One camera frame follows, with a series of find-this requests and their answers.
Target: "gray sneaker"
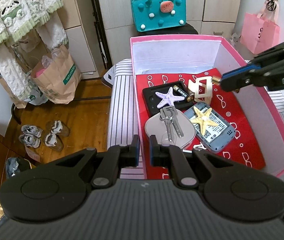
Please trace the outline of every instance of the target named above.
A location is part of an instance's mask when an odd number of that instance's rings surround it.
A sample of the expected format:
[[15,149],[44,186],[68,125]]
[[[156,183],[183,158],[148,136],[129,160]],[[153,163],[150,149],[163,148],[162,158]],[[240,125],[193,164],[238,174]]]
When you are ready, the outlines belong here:
[[41,142],[39,138],[36,138],[34,135],[28,133],[21,134],[19,136],[19,141],[25,144],[26,146],[33,148],[39,147]]
[[41,134],[43,132],[43,130],[41,128],[39,128],[35,125],[29,125],[29,124],[23,125],[21,127],[21,131],[23,133],[28,133],[28,134],[34,135],[37,138],[40,138]]

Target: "black tray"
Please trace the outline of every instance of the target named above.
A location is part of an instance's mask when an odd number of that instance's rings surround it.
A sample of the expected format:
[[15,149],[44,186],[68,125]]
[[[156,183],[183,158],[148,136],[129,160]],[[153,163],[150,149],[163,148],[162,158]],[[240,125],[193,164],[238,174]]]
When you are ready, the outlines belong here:
[[[184,92],[187,93],[185,90],[185,86],[183,85],[182,81],[176,81],[172,83],[167,83],[159,86],[154,86],[154,87],[149,87],[149,88],[144,88],[142,90],[144,102],[146,104],[146,108],[149,113],[149,117],[152,117],[160,112],[160,109],[157,108],[157,105],[161,102],[161,98],[159,98],[155,92],[160,92],[163,94],[166,94],[169,92],[169,88],[177,85],[179,88],[181,88]],[[180,96],[176,91],[173,90],[173,94],[175,96]],[[194,105],[193,100],[190,102],[187,102],[186,100],[179,101],[179,102],[174,102],[174,106],[176,109],[179,110],[187,110],[190,107]]]

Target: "black stool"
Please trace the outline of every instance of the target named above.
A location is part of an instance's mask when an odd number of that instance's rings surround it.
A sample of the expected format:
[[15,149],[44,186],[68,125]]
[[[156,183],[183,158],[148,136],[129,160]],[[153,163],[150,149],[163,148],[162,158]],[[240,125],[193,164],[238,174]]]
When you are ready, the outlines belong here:
[[199,34],[193,26],[186,23],[183,26],[159,29],[154,31],[147,32],[138,32],[139,36],[147,36],[147,35],[161,35],[161,34]]

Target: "metal key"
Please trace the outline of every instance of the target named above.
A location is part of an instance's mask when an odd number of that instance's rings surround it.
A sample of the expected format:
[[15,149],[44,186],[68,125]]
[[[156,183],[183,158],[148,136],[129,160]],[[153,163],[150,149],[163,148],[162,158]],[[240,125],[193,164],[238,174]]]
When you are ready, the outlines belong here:
[[181,126],[178,122],[178,111],[174,106],[166,106],[163,108],[163,112],[165,113],[166,117],[170,117],[172,120],[173,127],[177,132],[177,135],[182,138],[184,136]]
[[172,141],[172,132],[171,132],[171,123],[172,123],[172,118],[167,117],[166,114],[164,113],[163,109],[160,110],[160,120],[165,123],[166,126],[166,131],[168,133],[168,140],[171,142]]

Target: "brown paper bag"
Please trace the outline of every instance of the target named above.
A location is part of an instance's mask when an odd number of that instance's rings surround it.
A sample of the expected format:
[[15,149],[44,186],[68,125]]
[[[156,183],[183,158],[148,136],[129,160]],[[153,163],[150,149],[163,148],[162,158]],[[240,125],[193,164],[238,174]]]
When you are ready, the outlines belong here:
[[62,45],[60,49],[61,52],[39,77],[36,77],[36,73],[43,68],[41,61],[32,70],[31,77],[52,102],[68,104],[74,99],[81,72],[75,66],[67,48]]
[[3,88],[5,89],[5,91],[8,93],[8,95],[10,96],[11,100],[13,101],[14,105],[17,108],[25,108],[27,105],[27,102],[24,101],[20,101],[13,93],[12,90],[10,89],[10,87],[7,85],[7,83],[5,82],[5,80],[0,77],[0,84],[3,86]]

